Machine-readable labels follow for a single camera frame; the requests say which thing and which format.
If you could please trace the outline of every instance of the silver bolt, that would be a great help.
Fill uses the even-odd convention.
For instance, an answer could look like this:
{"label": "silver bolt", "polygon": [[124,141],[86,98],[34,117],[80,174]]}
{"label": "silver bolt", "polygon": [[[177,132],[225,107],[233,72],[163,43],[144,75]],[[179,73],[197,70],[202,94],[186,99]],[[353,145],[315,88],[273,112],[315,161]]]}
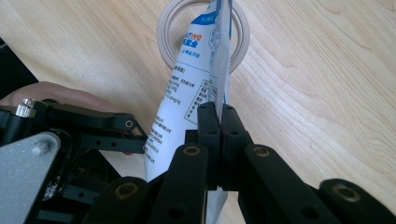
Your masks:
{"label": "silver bolt", "polygon": [[31,108],[33,108],[35,106],[35,100],[31,99],[31,98],[23,97],[22,103],[24,105],[31,107]]}
{"label": "silver bolt", "polygon": [[32,118],[35,116],[35,100],[23,97],[22,104],[17,106],[15,115],[22,118]]}
{"label": "silver bolt", "polygon": [[50,151],[50,145],[46,142],[37,142],[35,147],[32,149],[32,153],[35,156],[44,155]]}

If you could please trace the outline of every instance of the person's hand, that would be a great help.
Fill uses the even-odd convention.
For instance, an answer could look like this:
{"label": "person's hand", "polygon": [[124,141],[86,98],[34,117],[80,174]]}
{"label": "person's hand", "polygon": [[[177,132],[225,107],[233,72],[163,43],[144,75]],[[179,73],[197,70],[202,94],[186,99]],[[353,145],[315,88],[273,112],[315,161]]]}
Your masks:
{"label": "person's hand", "polygon": [[22,102],[23,97],[37,101],[52,99],[60,104],[76,105],[102,112],[120,113],[116,106],[95,95],[45,81],[22,87],[10,93],[0,100],[0,105],[18,105]]}

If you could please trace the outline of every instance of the gray metal plate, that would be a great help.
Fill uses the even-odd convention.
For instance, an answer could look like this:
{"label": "gray metal plate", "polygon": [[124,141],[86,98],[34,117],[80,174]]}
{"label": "gray metal plate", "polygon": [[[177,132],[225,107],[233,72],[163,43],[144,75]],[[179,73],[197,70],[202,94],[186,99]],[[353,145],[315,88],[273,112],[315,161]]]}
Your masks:
{"label": "gray metal plate", "polygon": [[39,133],[0,147],[0,220],[23,223],[61,147],[54,133]]}

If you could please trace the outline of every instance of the tape roll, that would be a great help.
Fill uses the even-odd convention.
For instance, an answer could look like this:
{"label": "tape roll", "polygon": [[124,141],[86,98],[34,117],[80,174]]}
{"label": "tape roll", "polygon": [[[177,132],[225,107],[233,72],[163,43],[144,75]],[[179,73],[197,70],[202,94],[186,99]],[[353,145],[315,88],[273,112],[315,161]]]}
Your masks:
{"label": "tape roll", "polygon": [[[172,0],[163,10],[157,26],[157,42],[160,53],[170,68],[172,68],[176,62],[179,47],[184,38],[184,34],[180,35],[179,39],[170,38],[170,34],[172,33],[171,27],[173,27],[172,22],[174,22],[177,15],[188,7],[204,4],[209,5],[209,3],[209,0]],[[250,40],[248,19],[242,8],[235,1],[233,1],[232,23],[232,32],[236,35],[233,36],[233,38],[236,37],[237,40],[233,42],[235,46],[233,47],[233,53],[230,59],[230,73],[235,70],[245,58]]]}

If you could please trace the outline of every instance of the wood grain surface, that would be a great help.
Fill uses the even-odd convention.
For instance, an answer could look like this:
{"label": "wood grain surface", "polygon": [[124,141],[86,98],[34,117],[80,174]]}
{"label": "wood grain surface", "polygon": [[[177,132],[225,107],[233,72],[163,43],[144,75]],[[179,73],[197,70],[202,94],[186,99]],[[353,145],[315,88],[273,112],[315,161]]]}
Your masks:
{"label": "wood grain surface", "polygon": [[[149,132],[171,73],[156,40],[169,1],[0,0],[0,36],[39,80],[88,91]],[[317,187],[344,178],[396,213],[396,1],[241,0],[247,56],[230,105],[255,143]],[[123,175],[142,158],[107,153]],[[235,193],[224,223],[241,223]]]}

